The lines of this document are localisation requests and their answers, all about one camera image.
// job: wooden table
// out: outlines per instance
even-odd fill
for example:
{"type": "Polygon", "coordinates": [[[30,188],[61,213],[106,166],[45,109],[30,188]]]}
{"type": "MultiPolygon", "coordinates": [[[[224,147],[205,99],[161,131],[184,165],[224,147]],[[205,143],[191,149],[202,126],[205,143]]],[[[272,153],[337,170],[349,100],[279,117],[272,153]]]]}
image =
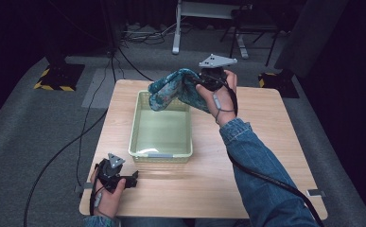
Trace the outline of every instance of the wooden table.
{"type": "MultiPolygon", "coordinates": [[[[193,155],[186,164],[135,163],[128,153],[138,91],[148,81],[119,80],[99,138],[95,164],[111,152],[126,163],[121,175],[139,170],[138,185],[126,189],[118,216],[180,218],[247,218],[238,193],[233,168],[212,115],[192,108],[193,155]]],[[[316,184],[283,100],[276,90],[237,88],[238,116],[250,121],[253,130],[287,169],[305,193],[316,184]]],[[[85,189],[79,206],[89,215],[91,189],[85,189]]],[[[320,197],[310,198],[322,219],[327,212],[320,197]]]]}

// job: dark background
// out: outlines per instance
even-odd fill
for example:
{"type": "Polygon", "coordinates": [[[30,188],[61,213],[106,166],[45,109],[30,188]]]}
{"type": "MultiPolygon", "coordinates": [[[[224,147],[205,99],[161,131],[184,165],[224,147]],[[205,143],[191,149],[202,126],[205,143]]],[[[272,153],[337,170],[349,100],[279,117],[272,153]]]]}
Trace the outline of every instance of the dark background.
{"type": "MultiPolygon", "coordinates": [[[[52,2],[76,24],[83,25],[83,30],[102,40],[81,33],[49,2],[40,1],[42,14],[64,56],[107,46],[99,1],[52,2]]],[[[131,23],[154,27],[174,23],[174,15],[169,13],[173,10],[165,9],[175,8],[176,1],[116,2],[131,23]]],[[[41,44],[23,15],[11,1],[0,0],[0,108],[26,70],[42,57],[41,44]]],[[[298,80],[366,204],[366,1],[349,2],[310,74],[298,80]]]]}

